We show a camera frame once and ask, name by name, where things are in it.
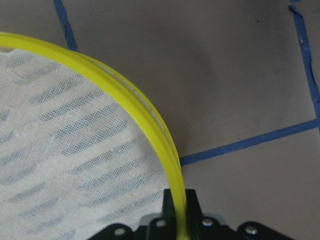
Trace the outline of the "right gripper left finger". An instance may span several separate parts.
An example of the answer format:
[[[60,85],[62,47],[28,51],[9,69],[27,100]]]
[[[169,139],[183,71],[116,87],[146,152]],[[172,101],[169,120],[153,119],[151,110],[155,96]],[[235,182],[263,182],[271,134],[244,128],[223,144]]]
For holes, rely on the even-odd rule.
[[[175,240],[177,224],[173,197],[170,189],[163,191],[162,208],[159,216],[154,217],[147,227],[148,240]]]

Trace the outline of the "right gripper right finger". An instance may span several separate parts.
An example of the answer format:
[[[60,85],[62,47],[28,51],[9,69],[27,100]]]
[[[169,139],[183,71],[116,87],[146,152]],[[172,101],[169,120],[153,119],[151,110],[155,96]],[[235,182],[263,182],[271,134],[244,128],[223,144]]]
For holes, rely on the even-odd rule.
[[[201,239],[203,213],[194,189],[186,189],[186,227],[190,240]]]

